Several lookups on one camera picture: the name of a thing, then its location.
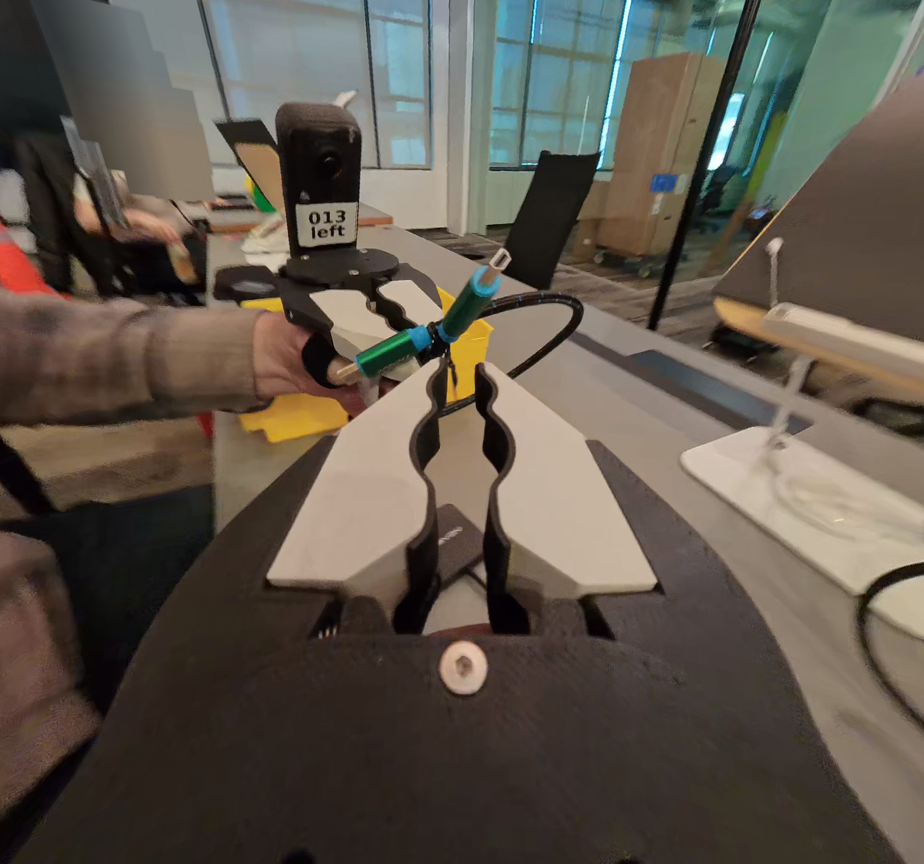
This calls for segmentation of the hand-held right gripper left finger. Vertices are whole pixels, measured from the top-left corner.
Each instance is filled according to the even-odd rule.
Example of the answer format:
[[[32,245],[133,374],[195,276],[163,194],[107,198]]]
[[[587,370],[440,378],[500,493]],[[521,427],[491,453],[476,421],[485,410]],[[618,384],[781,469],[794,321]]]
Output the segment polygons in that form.
[[[275,588],[374,599],[422,631],[440,592],[437,508],[447,363],[428,362],[340,431],[268,570]]]

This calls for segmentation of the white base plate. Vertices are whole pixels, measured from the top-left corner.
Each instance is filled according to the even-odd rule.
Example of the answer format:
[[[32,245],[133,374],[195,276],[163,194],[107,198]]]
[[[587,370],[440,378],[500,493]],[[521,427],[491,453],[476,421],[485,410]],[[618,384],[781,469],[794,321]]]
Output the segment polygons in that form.
[[[922,561],[921,504],[792,435],[749,428],[688,449],[680,463],[849,593]]]

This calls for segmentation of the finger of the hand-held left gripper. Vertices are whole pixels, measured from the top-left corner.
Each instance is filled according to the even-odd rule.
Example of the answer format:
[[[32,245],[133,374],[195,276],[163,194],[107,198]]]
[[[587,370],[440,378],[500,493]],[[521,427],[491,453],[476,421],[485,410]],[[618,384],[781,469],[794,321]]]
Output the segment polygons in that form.
[[[331,322],[330,338],[337,354],[360,354],[397,333],[371,309],[362,292],[326,290],[312,293],[310,299]]]
[[[440,322],[442,304],[414,281],[389,281],[379,287],[379,315],[396,331]]]

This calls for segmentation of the open laptop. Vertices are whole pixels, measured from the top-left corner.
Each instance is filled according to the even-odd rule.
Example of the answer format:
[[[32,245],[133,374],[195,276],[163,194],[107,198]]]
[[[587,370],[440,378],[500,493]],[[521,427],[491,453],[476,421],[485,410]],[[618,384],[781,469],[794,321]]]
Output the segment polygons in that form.
[[[284,214],[283,176],[276,142],[262,119],[217,119],[214,125],[273,210]]]

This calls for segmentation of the black office chair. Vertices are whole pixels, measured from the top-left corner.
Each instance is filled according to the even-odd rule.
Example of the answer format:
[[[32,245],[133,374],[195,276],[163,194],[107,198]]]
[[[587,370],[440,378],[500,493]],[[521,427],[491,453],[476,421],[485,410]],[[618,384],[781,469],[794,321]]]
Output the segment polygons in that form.
[[[600,152],[540,152],[526,196],[504,242],[510,255],[504,270],[507,278],[536,291],[550,287],[590,193],[600,156]]]

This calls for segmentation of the black tilted board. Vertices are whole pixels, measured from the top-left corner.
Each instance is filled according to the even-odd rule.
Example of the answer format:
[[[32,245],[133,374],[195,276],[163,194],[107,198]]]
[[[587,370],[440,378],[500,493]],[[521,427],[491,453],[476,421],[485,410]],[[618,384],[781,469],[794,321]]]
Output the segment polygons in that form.
[[[922,341],[922,74],[849,132],[724,274],[714,299],[768,310],[773,240],[782,241],[778,301]]]

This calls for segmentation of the person's left hand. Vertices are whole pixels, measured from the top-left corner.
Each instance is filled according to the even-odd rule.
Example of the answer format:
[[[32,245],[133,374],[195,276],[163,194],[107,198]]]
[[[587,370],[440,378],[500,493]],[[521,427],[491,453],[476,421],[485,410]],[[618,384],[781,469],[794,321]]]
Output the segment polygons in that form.
[[[283,314],[260,313],[252,342],[256,395],[262,401],[288,395],[327,397],[336,400],[348,416],[360,415],[365,404],[355,387],[325,387],[305,370],[302,350],[312,337],[312,332],[293,325]]]

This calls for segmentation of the person's left forearm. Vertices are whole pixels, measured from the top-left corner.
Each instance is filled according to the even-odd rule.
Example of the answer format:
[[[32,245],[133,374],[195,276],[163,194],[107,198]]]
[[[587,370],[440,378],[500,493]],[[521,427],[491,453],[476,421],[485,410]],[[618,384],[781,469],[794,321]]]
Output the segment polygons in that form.
[[[259,316],[3,291],[2,426],[88,426],[257,408]]]

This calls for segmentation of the yellow plastic bin stack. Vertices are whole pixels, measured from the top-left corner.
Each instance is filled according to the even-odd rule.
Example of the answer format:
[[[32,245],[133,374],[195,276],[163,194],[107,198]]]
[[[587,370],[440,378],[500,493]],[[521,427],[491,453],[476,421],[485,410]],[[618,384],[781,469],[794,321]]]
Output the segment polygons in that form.
[[[371,309],[379,313],[379,289],[376,297],[369,300]],[[438,302],[442,304],[443,316],[454,298],[437,290]],[[447,379],[446,400],[453,403],[470,396],[475,390],[475,367],[487,357],[493,327],[485,320],[478,320],[452,345],[451,359],[455,365],[456,383]],[[357,354],[338,354],[354,358]],[[347,412],[337,401],[327,397],[308,395],[282,396],[269,408],[253,415],[240,416],[243,428],[248,432],[261,431],[269,442],[277,443],[310,435],[335,431],[347,424]]]

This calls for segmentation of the black port adapter box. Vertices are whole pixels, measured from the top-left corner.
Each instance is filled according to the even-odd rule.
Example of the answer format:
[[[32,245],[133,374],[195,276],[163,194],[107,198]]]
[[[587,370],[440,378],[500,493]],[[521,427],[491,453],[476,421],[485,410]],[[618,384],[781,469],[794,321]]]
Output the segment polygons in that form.
[[[481,563],[483,531],[451,504],[437,508],[436,520],[437,570],[444,592]]]

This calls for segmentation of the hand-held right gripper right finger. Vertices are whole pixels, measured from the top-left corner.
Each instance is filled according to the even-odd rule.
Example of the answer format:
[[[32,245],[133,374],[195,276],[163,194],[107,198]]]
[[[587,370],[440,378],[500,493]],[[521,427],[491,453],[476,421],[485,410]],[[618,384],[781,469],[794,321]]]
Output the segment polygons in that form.
[[[484,529],[493,631],[529,631],[555,599],[649,593],[658,580],[591,445],[497,368],[484,370]]]

